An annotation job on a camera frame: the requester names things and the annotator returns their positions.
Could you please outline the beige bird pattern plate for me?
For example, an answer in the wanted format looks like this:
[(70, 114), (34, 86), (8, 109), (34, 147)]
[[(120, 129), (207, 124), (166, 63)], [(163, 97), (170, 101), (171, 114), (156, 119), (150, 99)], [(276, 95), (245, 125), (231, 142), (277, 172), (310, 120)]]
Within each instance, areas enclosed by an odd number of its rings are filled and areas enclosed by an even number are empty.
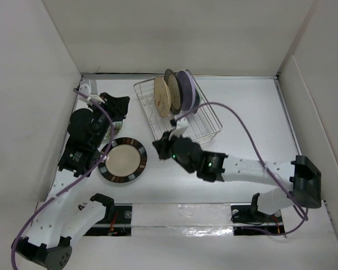
[(168, 85), (162, 77), (154, 79), (154, 102), (160, 117), (166, 117), (171, 108), (171, 95)]

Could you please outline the rectangular light green plate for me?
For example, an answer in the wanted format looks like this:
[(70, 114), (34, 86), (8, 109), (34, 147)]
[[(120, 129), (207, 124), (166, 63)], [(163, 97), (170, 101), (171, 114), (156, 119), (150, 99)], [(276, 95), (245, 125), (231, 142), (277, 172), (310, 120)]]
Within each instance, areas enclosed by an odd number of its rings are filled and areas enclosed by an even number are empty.
[(200, 101), (201, 101), (201, 97), (200, 97), (198, 91), (195, 91), (195, 101), (194, 101), (194, 105), (193, 105), (193, 114), (197, 113)]

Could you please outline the brown rimmed deep plate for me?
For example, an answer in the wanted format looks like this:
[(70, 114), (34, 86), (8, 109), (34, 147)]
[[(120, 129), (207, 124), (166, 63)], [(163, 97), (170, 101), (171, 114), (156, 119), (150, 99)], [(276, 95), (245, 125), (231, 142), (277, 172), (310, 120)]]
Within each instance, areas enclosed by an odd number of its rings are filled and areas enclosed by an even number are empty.
[(166, 69), (164, 72), (164, 81), (166, 82), (171, 95), (170, 111), (177, 115), (181, 111), (183, 104), (183, 90), (175, 73), (171, 69)]

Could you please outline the purple round plate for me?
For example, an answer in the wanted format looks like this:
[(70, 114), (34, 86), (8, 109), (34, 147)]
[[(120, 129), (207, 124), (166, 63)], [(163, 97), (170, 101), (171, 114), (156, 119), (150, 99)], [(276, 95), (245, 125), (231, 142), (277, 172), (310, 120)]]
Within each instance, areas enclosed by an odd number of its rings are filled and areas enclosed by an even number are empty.
[(185, 70), (177, 72), (176, 75), (183, 92), (182, 110), (189, 111), (195, 103), (195, 84), (192, 75)]

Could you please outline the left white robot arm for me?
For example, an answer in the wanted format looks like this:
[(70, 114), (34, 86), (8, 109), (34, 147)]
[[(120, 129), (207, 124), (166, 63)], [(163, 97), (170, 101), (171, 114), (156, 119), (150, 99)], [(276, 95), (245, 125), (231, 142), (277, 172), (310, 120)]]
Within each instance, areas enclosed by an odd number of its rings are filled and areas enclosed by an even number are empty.
[(78, 192), (91, 172), (97, 168), (109, 147), (100, 152), (103, 139), (114, 123), (126, 118), (130, 98), (79, 94), (87, 108), (72, 112), (68, 140), (58, 163), (58, 170), (73, 173), (72, 178), (54, 180), (46, 201), (24, 224), (11, 246), (11, 264), (17, 268), (16, 256), (45, 269), (63, 269), (72, 254), (73, 244), (92, 225), (108, 223), (114, 218), (114, 200), (97, 193), (73, 219), (69, 211)]

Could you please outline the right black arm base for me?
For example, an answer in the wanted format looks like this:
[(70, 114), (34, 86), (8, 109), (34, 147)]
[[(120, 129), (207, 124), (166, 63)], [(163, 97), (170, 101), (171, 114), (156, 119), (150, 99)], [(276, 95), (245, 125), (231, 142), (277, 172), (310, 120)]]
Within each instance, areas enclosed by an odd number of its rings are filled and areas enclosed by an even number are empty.
[(251, 212), (251, 205), (234, 204), (230, 206), (235, 236), (265, 235), (263, 231), (278, 235), (285, 233), (281, 212), (277, 215), (267, 215), (260, 212)]

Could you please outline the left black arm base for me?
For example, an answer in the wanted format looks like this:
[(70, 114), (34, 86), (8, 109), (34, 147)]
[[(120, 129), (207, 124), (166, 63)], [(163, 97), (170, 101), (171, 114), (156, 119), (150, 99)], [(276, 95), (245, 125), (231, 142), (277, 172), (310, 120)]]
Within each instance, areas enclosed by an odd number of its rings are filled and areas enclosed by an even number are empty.
[(113, 211), (94, 224), (85, 236), (131, 236), (132, 205), (115, 204)]

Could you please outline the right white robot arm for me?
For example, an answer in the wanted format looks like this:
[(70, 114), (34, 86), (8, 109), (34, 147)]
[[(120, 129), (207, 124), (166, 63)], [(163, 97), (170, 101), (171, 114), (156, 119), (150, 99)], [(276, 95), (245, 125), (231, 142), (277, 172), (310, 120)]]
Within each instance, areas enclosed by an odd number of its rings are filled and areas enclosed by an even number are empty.
[(262, 221), (278, 210), (318, 209), (322, 206), (321, 171), (304, 155), (289, 162), (261, 162), (240, 159), (225, 153), (202, 150), (188, 137), (175, 136), (172, 131), (152, 143), (161, 160), (173, 159), (189, 174), (206, 182), (252, 182), (273, 186), (268, 192), (256, 192), (249, 215)]

